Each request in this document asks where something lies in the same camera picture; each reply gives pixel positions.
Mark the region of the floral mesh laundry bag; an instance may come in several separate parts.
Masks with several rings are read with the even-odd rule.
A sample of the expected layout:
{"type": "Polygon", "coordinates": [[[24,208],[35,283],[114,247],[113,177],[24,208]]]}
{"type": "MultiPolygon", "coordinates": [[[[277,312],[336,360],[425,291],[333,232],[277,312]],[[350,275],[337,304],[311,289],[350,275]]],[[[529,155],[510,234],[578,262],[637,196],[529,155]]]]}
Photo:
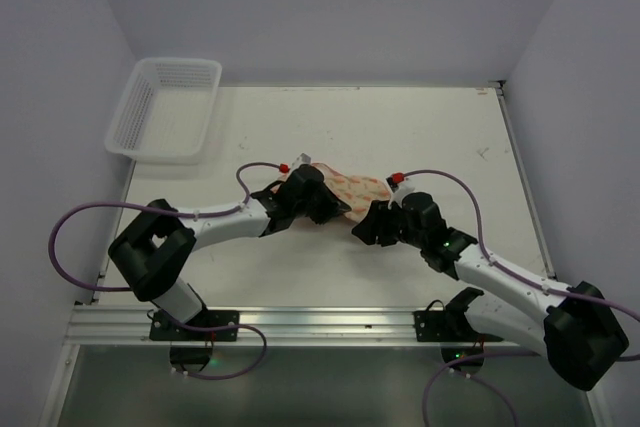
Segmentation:
{"type": "Polygon", "coordinates": [[[327,164],[313,162],[324,176],[325,185],[350,208],[343,216],[353,223],[362,221],[373,201],[388,203],[391,191],[383,180],[362,175],[345,175],[327,164]]]}

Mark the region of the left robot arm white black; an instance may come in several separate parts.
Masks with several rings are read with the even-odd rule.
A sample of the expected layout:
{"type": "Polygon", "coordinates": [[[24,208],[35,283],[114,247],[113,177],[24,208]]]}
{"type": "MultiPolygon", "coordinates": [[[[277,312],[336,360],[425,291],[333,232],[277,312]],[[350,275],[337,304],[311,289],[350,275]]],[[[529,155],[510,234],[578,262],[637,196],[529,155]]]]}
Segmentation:
{"type": "Polygon", "coordinates": [[[235,239],[270,236],[301,217],[322,225],[349,211],[329,189],[323,173],[304,164],[285,180],[220,212],[178,211],[158,199],[116,237],[108,256],[137,300],[154,304],[178,325],[200,328],[206,304],[180,277],[193,252],[235,239]]]}

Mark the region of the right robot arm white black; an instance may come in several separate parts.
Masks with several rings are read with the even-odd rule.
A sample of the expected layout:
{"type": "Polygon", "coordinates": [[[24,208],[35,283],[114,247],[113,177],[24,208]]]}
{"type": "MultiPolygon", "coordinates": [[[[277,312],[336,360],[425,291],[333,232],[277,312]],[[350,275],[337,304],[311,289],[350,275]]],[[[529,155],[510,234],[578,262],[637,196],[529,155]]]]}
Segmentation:
{"type": "Polygon", "coordinates": [[[449,226],[427,193],[372,202],[352,233],[366,245],[417,248],[432,270],[468,285],[447,305],[455,328],[538,354],[575,388],[591,390],[629,347],[598,288],[544,280],[505,261],[449,226]]]}

